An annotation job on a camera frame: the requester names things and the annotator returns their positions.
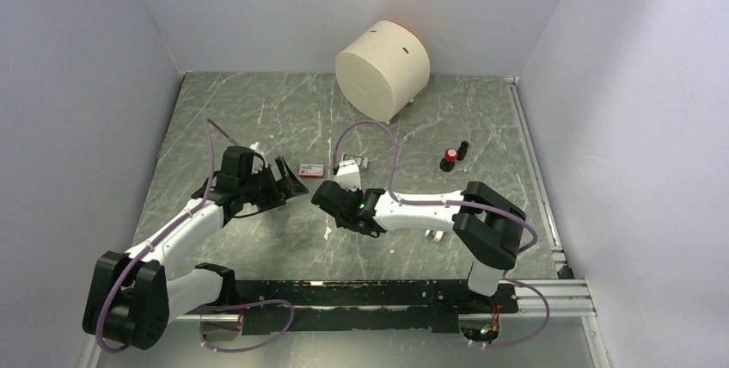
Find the white red staple box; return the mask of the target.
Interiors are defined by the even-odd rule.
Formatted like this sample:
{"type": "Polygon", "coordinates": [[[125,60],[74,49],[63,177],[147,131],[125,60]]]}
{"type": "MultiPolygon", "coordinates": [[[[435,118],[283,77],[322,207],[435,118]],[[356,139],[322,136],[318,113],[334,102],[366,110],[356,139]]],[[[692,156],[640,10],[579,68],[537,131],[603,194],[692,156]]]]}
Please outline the white red staple box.
{"type": "Polygon", "coordinates": [[[302,163],[298,174],[302,178],[322,179],[325,175],[325,165],[318,163],[302,163]]]}

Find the staple tray with staples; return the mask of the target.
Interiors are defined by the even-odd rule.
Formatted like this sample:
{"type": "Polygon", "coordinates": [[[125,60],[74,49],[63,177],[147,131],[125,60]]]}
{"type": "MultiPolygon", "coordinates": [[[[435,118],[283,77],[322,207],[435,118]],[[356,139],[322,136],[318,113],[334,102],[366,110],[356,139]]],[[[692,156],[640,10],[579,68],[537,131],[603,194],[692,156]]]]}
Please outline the staple tray with staples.
{"type": "Polygon", "coordinates": [[[362,170],[367,170],[368,166],[369,166],[369,158],[366,156],[345,153],[340,157],[340,160],[342,162],[354,161],[358,165],[358,167],[362,170]]]}

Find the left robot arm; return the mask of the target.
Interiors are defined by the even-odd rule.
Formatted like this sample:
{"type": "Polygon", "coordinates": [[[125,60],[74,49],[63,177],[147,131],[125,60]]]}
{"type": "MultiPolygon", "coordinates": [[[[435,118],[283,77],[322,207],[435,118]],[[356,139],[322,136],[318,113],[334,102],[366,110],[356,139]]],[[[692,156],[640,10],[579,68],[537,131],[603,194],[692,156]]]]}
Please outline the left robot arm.
{"type": "Polygon", "coordinates": [[[308,194],[283,157],[274,165],[258,151],[230,146],[171,221],[120,253],[107,251],[95,263],[82,328],[108,353],[155,345],[168,323],[197,308],[227,312],[241,303],[232,269],[211,263],[171,279],[173,268],[231,220],[245,218],[308,194]]]}

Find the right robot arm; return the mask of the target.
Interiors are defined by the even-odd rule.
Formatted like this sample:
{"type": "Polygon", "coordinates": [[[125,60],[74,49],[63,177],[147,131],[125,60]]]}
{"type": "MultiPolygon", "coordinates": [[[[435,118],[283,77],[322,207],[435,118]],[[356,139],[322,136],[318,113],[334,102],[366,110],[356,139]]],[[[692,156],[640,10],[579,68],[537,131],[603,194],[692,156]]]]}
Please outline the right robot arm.
{"type": "Polygon", "coordinates": [[[516,266],[524,230],[524,212],[482,182],[442,194],[388,193],[381,188],[346,190],[324,181],[311,203],[334,219],[338,228],[371,237],[396,230],[450,232],[474,256],[464,301],[486,310],[497,298],[504,273],[516,266]]]}

